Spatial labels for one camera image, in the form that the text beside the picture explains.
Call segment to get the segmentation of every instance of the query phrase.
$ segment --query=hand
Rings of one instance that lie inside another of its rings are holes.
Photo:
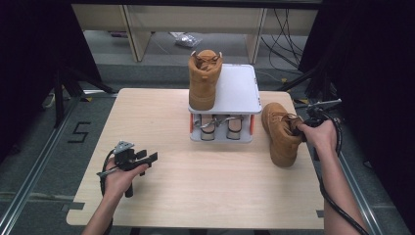
[[[113,166],[115,166],[114,158],[111,158],[108,161],[107,170]],[[105,182],[105,195],[121,198],[123,193],[128,190],[134,177],[144,172],[148,167],[149,166],[147,164],[141,164],[129,171],[119,169],[107,175]]]
[[[298,129],[305,134],[307,141],[314,146],[317,151],[336,151],[337,134],[336,128],[331,120],[325,120],[317,127],[300,124],[298,125]]]

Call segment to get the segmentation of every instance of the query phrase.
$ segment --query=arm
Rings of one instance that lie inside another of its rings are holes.
[[[340,208],[367,230],[336,153],[335,126],[330,120],[326,120],[315,128],[305,124],[299,125],[298,128],[305,134],[308,142],[317,151],[327,193]],[[332,209],[327,201],[324,202],[324,230],[326,234],[359,234]]]
[[[113,167],[114,159],[109,160],[107,169]],[[118,170],[107,175],[106,190],[100,205],[95,210],[82,234],[104,234],[109,226],[116,207],[123,194],[129,188],[133,178],[144,172],[149,166],[147,164],[139,165],[129,171]]]

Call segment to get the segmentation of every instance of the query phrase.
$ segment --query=shoe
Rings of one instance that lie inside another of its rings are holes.
[[[216,122],[213,115],[201,115],[201,139],[214,140],[214,130]]]
[[[205,50],[189,59],[189,105],[194,110],[206,111],[214,106],[216,83],[222,71],[222,53]]]
[[[300,135],[293,135],[293,130],[302,123],[301,117],[288,114],[279,103],[266,105],[261,114],[262,126],[271,137],[270,155],[275,165],[289,167],[297,158]]]
[[[242,116],[229,116],[228,118],[228,132],[226,133],[226,138],[232,140],[241,139],[241,129],[242,129]]]

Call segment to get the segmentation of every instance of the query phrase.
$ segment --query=wooden table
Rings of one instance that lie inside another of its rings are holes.
[[[175,228],[323,229],[323,198],[303,143],[289,168],[274,165],[260,115],[249,144],[190,139],[188,90],[122,89],[85,172],[67,221],[85,225],[101,200],[104,158],[119,140],[135,151],[159,153],[146,175],[133,181],[134,196],[123,198],[114,225]],[[260,92],[295,113],[286,92]]]

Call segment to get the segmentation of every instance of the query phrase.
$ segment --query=suede boot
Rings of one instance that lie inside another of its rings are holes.
[[[222,71],[222,54],[205,50],[189,59],[189,105],[194,110],[206,111],[214,106],[216,83]]]
[[[302,140],[300,135],[293,134],[293,129],[302,123],[301,117],[288,114],[279,103],[270,103],[262,110],[261,120],[263,128],[271,137],[272,162],[280,167],[292,166]]]

